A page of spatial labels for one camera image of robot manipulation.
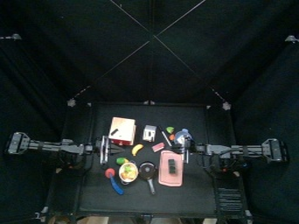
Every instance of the black fabric wall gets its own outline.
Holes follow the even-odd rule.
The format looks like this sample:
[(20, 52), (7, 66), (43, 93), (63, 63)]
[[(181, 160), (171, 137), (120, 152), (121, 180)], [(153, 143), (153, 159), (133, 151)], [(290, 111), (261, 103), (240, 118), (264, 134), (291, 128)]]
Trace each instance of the black fabric wall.
[(0, 42), (0, 223), (33, 217), (48, 193), (51, 171), (47, 155), (3, 156), (9, 135), (60, 141), (67, 102), (25, 49), (13, 41)]
[(68, 98), (233, 102), (295, 34), (299, 3), (11, 0), (0, 13)]
[(240, 144), (284, 141), (290, 164), (255, 162), (247, 175), (251, 209), (278, 223), (299, 222), (299, 45), (290, 44), (233, 104)]

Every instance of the orange object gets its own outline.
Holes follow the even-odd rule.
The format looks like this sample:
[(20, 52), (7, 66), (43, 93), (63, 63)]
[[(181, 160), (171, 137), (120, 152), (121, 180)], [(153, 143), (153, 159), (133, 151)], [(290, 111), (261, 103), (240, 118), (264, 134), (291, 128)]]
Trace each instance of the orange object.
[(173, 140), (173, 135), (169, 135), (169, 140), (171, 140), (171, 141)]

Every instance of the yellow banana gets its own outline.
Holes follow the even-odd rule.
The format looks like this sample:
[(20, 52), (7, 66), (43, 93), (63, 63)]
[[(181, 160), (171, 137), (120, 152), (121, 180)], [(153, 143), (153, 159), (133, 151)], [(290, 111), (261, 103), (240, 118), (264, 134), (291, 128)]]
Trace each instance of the yellow banana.
[(137, 144), (135, 146), (135, 148), (132, 149), (132, 154), (133, 156), (136, 155), (136, 153), (144, 148), (144, 146), (141, 144)]

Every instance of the pink tray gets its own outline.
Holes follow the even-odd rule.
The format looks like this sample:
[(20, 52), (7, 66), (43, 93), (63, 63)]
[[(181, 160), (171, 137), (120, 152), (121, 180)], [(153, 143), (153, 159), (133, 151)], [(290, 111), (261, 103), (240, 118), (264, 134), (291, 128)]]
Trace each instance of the pink tray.
[[(168, 159), (175, 161), (176, 173), (169, 173)], [(165, 186), (180, 186), (183, 184), (183, 156), (169, 150), (161, 151), (159, 183)]]

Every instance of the cardboard box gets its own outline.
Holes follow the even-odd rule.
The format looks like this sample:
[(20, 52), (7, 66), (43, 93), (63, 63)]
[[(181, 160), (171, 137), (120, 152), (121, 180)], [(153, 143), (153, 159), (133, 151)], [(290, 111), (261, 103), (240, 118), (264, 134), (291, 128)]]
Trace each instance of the cardboard box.
[(132, 145), (136, 135), (136, 120), (121, 117), (113, 117), (108, 138), (112, 144)]

